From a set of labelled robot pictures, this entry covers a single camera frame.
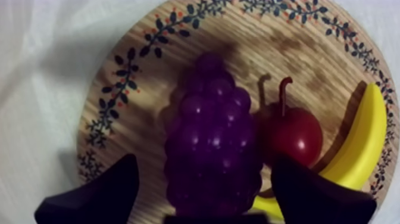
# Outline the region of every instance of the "white cloth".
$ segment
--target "white cloth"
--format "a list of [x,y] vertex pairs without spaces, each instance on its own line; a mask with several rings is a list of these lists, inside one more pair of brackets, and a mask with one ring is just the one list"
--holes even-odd
[[[80,114],[124,33],[164,0],[0,0],[0,223],[35,223],[41,200],[78,186]],[[400,89],[396,0],[336,0],[382,50]],[[374,223],[400,223],[400,166]]]

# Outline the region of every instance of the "round wooden tray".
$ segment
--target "round wooden tray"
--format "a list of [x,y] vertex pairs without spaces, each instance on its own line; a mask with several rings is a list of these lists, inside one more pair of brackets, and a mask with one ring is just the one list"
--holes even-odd
[[[226,60],[236,83],[258,110],[258,82],[266,74],[265,100],[277,101],[288,75],[289,105],[311,110],[324,132],[316,169],[336,154],[363,95],[376,82],[387,106],[382,157],[364,190],[385,199],[399,144],[397,96],[382,54],[343,9],[322,1],[170,1],[135,24],[100,69],[79,126],[82,182],[98,177],[127,153],[137,155],[140,190],[130,223],[161,223],[173,208],[165,199],[164,120],[180,99],[177,83],[205,51]],[[264,189],[268,188],[268,170]]]

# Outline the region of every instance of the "plastic banana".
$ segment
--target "plastic banana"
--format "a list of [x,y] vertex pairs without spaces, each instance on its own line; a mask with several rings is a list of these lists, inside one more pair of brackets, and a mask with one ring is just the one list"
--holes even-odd
[[[353,121],[349,135],[322,177],[346,188],[360,190],[373,172],[386,136],[386,107],[380,89],[369,84]],[[275,198],[257,197],[254,209],[283,218]]]

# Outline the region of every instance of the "purple grape cluster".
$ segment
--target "purple grape cluster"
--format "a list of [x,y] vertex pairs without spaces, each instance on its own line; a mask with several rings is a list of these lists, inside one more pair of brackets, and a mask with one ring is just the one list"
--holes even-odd
[[232,216],[249,210],[261,188],[251,99],[223,59],[202,55],[187,81],[165,143],[167,198],[184,216]]

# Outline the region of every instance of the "red apple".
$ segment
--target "red apple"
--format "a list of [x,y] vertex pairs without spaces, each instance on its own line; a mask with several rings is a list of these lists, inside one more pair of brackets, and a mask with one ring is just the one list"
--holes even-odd
[[292,82],[290,77],[282,80],[279,103],[271,105],[271,115],[261,123],[259,137],[268,165],[283,153],[311,166],[321,154],[323,134],[318,120],[303,108],[286,105],[286,85]]

